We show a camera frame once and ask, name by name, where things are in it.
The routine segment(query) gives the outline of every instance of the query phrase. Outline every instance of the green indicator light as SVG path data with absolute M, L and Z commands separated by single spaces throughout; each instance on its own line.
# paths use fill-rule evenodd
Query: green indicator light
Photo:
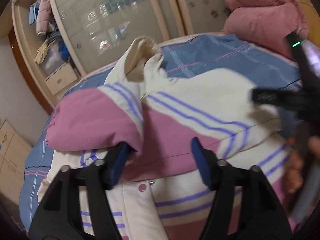
M 299 45 L 300 43 L 301 43 L 301 42 L 298 41 L 296 44 L 293 44 L 292 47 L 295 47 L 295 46 Z

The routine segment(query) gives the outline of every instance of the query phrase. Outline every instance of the wooden cabinet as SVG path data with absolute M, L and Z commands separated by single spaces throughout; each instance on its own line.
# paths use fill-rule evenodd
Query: wooden cabinet
M 23 185 L 24 163 L 32 147 L 14 131 L 6 120 L 0 128 L 0 194 L 19 204 Z
M 78 77 L 74 79 L 74 76 L 76 75 L 74 71 L 72 71 L 72 73 L 68 72 L 71 76 L 65 77 L 65 79 L 73 79 L 74 82 L 69 83 L 69 86 L 65 86 L 64 90 L 58 90 L 61 91 L 58 95 L 55 93 L 58 91 L 54 90 L 53 93 L 51 90 L 52 87 L 49 88 L 47 86 L 46 81 L 48 75 L 43 71 L 41 66 L 38 66 L 34 62 L 37 50 L 45 41 L 44 36 L 36 35 L 36 24 L 29 24 L 29 9 L 31 4 L 35 1 L 36 0 L 12 0 L 13 27 L 21 55 L 30 75 L 50 106 L 55 107 L 61 98 L 60 94 L 67 91 L 71 85 L 75 84 Z
M 68 63 L 49 76 L 45 83 L 51 93 L 55 95 L 77 79 L 78 77 Z
M 140 36 L 157 42 L 185 35 L 176 0 L 50 0 L 82 75 L 118 60 Z
M 230 11 L 224 0 L 177 0 L 187 34 L 220 32 Z

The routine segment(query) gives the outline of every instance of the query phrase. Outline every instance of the drawer handle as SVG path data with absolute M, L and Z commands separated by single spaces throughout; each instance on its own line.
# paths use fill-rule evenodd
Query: drawer handle
M 7 134 L 4 135 L 3 139 L 2 139 L 2 143 L 4 143 L 7 140 Z

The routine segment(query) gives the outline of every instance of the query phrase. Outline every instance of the puffer jacket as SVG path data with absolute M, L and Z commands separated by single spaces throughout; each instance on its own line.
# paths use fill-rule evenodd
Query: puffer jacket
M 286 57 L 291 52 L 285 37 L 296 32 L 308 36 L 308 25 L 297 0 L 225 0 L 232 14 L 223 27 L 225 34 L 265 46 Z
M 51 11 L 50 0 L 41 0 L 36 25 L 37 35 L 46 35 Z

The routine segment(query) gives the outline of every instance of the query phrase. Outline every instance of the finger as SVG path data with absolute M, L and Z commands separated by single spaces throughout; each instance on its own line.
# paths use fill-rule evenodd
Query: finger
M 291 137 L 291 138 L 288 139 L 288 143 L 290 145 L 295 145 L 297 143 L 297 140 L 296 140 L 295 137 Z
M 318 136 L 312 136 L 309 138 L 308 146 L 310 151 L 320 158 L 320 138 Z
M 303 184 L 303 179 L 299 171 L 291 170 L 287 174 L 287 191 L 292 194 L 295 193 Z
M 303 168 L 303 158 L 298 151 L 293 151 L 289 157 L 289 169 L 301 170 Z

